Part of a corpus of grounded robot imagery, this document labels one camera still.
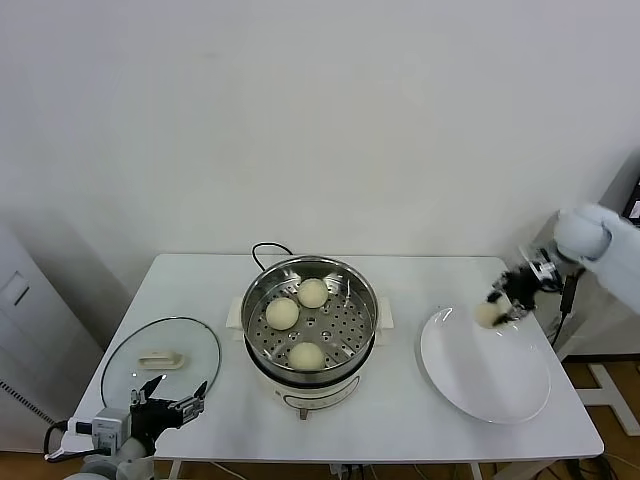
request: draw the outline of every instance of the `white wall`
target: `white wall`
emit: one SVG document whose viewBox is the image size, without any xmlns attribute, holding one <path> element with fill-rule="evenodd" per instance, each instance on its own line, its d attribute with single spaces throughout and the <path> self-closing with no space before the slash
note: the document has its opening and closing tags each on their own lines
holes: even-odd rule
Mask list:
<svg viewBox="0 0 640 480">
<path fill-rule="evenodd" d="M 505 253 L 637 145 L 639 14 L 5 0 L 0 213 L 103 344 L 161 251 Z"/>
</svg>

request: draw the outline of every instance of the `white table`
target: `white table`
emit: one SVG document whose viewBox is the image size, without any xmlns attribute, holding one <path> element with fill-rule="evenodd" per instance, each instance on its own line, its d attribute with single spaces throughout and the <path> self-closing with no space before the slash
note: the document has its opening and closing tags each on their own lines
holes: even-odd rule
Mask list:
<svg viewBox="0 0 640 480">
<path fill-rule="evenodd" d="M 160 255 L 89 384 L 75 416 L 91 419 L 102 408 L 102 371 L 131 333 L 168 316 L 189 316 L 218 336 L 222 364 L 205 411 L 158 440 L 157 458 L 200 461 L 315 463 L 514 464 L 497 478 L 529 478 L 556 459 L 592 457 L 604 445 L 536 320 L 521 330 L 545 356 L 551 394 L 544 410 L 520 425 L 495 425 L 450 404 L 418 368 L 415 343 L 425 320 L 451 304 L 475 305 L 505 269 L 497 258 L 338 257 L 358 269 L 387 297 L 395 328 L 389 345 L 376 346 L 362 382 L 345 402 L 298 419 L 265 395 L 242 342 L 225 328 L 234 297 L 259 273 L 250 256 Z M 67 434 L 68 451 L 91 447 Z"/>
</svg>

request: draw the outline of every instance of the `white cabinet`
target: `white cabinet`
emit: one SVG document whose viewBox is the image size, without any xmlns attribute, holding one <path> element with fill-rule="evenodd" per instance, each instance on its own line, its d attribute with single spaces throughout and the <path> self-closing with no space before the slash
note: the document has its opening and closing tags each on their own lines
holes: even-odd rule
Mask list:
<svg viewBox="0 0 640 480">
<path fill-rule="evenodd" d="M 102 351 L 0 226 L 0 381 L 48 417 L 71 416 Z M 47 422 L 0 389 L 0 450 L 39 451 Z"/>
</svg>

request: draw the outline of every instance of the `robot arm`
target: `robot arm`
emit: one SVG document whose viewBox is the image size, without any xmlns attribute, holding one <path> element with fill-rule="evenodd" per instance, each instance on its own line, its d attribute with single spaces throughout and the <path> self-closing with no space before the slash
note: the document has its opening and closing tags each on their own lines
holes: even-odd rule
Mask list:
<svg viewBox="0 0 640 480">
<path fill-rule="evenodd" d="M 91 423 L 60 422 L 45 436 L 45 459 L 57 463 L 85 456 L 81 473 L 68 480 L 148 480 L 153 478 L 153 454 L 158 437 L 168 428 L 180 428 L 204 411 L 207 382 L 193 394 L 179 401 L 152 398 L 162 375 L 131 392 L 129 411 L 103 409 Z M 77 433 L 91 435 L 94 450 L 65 454 L 58 450 L 48 454 L 52 429 L 72 426 Z"/>
<path fill-rule="evenodd" d="M 531 253 L 526 264 L 505 272 L 494 283 L 487 300 L 502 294 L 512 308 L 497 323 L 517 320 L 535 308 L 538 291 L 575 289 L 564 278 L 581 268 L 594 273 L 599 283 L 632 310 L 640 313 L 640 230 L 615 212 L 599 205 L 562 211 L 553 240 Z"/>
</svg>

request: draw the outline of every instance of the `power cord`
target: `power cord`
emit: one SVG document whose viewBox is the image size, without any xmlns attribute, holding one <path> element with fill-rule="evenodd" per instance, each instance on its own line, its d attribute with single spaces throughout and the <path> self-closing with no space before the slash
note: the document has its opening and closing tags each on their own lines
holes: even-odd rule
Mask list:
<svg viewBox="0 0 640 480">
<path fill-rule="evenodd" d="M 86 455 L 111 455 L 111 450 L 107 448 L 95 448 L 93 450 L 85 450 L 84 452 L 74 452 L 74 453 L 64 453 L 62 455 L 54 456 L 49 453 L 49 442 L 51 441 L 51 434 L 54 430 L 58 430 L 60 432 L 66 432 L 69 428 L 69 422 L 67 420 L 63 420 L 61 422 L 56 422 L 53 425 L 50 425 L 47 428 L 47 431 L 44 434 L 44 445 L 42 450 L 44 452 L 44 458 L 48 463 L 60 463 L 65 462 L 67 460 L 71 460 L 72 458 L 80 458 Z M 91 424 L 78 422 L 76 424 L 76 430 L 78 433 L 88 433 L 91 434 Z"/>
<path fill-rule="evenodd" d="M 216 467 L 218 467 L 220 470 L 222 470 L 223 472 L 227 472 L 229 475 L 233 475 L 236 478 L 239 478 L 240 480 L 247 480 L 247 477 L 243 477 L 242 475 L 240 475 L 239 473 L 234 472 L 233 470 L 228 469 L 227 467 L 225 467 L 224 465 L 220 465 L 217 462 L 211 462 L 213 465 L 215 465 Z"/>
<path fill-rule="evenodd" d="M 251 256 L 253 257 L 253 260 L 258 264 L 258 266 L 260 267 L 260 269 L 263 272 L 265 271 L 265 268 L 262 265 L 262 263 L 260 263 L 260 260 L 258 260 L 258 256 L 256 255 L 256 249 L 258 249 L 260 247 L 277 247 L 277 248 L 280 248 L 280 249 L 284 250 L 289 255 L 293 255 L 293 252 L 291 250 L 289 250 L 287 247 L 285 247 L 284 245 L 282 245 L 280 243 L 275 243 L 275 242 L 260 242 L 260 243 L 256 243 L 251 248 Z"/>
<path fill-rule="evenodd" d="M 625 465 L 627 465 L 628 467 L 634 468 L 636 470 L 638 470 L 640 472 L 640 467 L 634 463 L 631 463 L 629 460 L 625 460 L 622 457 L 619 457 L 618 455 L 613 455 L 612 453 L 604 453 L 603 454 L 605 457 L 609 457 L 609 458 L 613 458 L 614 460 L 618 460 L 619 462 L 624 463 Z"/>
<path fill-rule="evenodd" d="M 567 280 L 564 282 L 564 288 L 562 289 L 562 299 L 560 300 L 560 324 L 556 329 L 556 333 L 553 336 L 553 340 L 551 340 L 551 346 L 556 344 L 558 337 L 560 336 L 560 332 L 562 331 L 562 327 L 564 326 L 564 321 L 567 319 L 571 310 L 573 310 L 573 300 L 576 297 L 576 289 L 578 288 L 578 280 L 580 277 L 584 275 L 586 270 L 581 268 L 573 275 L 568 275 Z"/>
<path fill-rule="evenodd" d="M 605 453 L 590 460 L 595 470 L 582 467 L 580 460 L 577 459 L 565 460 L 564 464 L 572 480 L 586 480 L 583 473 L 593 475 L 598 478 L 598 480 L 618 480 L 618 474 L 611 466 L 611 463 L 605 458 L 606 455 Z"/>
<path fill-rule="evenodd" d="M 415 469 L 416 472 L 418 472 L 418 475 L 420 475 L 420 478 L 422 478 L 422 480 L 429 480 L 427 476 L 424 473 L 422 473 L 422 470 L 418 468 L 418 465 L 414 463 L 413 468 Z"/>
</svg>

